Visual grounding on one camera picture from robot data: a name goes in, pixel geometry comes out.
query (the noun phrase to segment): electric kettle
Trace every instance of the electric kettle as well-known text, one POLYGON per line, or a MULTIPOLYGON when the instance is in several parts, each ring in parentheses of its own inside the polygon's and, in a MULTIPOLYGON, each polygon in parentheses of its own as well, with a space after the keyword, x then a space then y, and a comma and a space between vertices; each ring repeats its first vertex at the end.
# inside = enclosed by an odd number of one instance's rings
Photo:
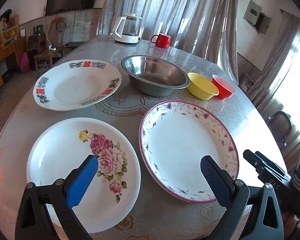
POLYGON ((142 18, 137 17, 135 13, 118 17, 112 29, 114 40, 126 44, 138 43, 141 23, 142 18))

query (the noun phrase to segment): red bowl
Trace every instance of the red bowl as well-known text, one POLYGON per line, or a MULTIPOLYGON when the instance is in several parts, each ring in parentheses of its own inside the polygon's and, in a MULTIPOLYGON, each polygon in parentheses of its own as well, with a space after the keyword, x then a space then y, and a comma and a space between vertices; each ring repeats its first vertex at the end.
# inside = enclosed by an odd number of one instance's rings
POLYGON ((219 99, 226 99, 231 97, 233 94, 235 94, 234 88, 224 79, 220 78, 217 75, 212 75, 211 82, 218 88, 219 95, 216 97, 219 99))

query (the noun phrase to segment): blue gripper pad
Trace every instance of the blue gripper pad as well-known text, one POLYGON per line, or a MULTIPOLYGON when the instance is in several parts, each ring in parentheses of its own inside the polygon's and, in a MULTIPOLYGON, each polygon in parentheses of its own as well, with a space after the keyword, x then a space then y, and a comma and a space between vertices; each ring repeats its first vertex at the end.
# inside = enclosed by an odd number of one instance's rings
POLYGON ((98 171, 98 166, 98 159, 96 157, 91 158, 77 176, 76 180, 69 187, 67 192, 67 204, 70 209, 79 205, 91 181, 98 171))
POLYGON ((230 208, 232 194, 230 187, 223 178, 223 170, 219 168, 211 156, 205 156, 201 159, 200 168, 220 206, 230 208))

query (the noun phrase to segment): plate with rose pattern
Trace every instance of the plate with rose pattern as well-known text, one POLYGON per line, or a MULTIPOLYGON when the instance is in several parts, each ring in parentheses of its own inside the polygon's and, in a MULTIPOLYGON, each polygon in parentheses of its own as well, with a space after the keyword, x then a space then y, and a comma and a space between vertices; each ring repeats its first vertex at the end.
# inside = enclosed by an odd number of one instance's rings
POLYGON ((211 155, 233 179, 239 172, 234 141, 208 110, 181 100, 151 107, 139 129, 143 161, 154 180, 171 195, 192 203, 215 200, 200 170, 203 156, 211 155))
MULTIPOLYGON (((128 215, 139 193, 141 174, 135 150, 113 126, 92 118, 72 118, 52 125, 34 143, 27 181, 37 186, 65 179, 86 157, 99 167, 80 204, 73 208, 88 233, 107 230, 128 215)), ((61 226, 52 205, 52 222, 61 226)))
POLYGON ((119 70, 104 61, 82 59, 58 65, 36 82, 36 103, 55 111, 69 111, 94 105, 112 95, 120 86, 119 70))

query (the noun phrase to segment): red mug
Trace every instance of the red mug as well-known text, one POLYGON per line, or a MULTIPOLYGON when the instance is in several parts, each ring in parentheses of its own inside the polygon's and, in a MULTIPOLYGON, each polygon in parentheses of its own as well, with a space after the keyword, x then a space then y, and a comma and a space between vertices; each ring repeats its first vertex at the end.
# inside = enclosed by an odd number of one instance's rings
POLYGON ((167 49, 170 46, 171 36, 160 33, 159 35, 153 35, 150 41, 160 48, 167 49), (153 42, 152 39, 155 36, 157 36, 157 40, 156 42, 153 42))

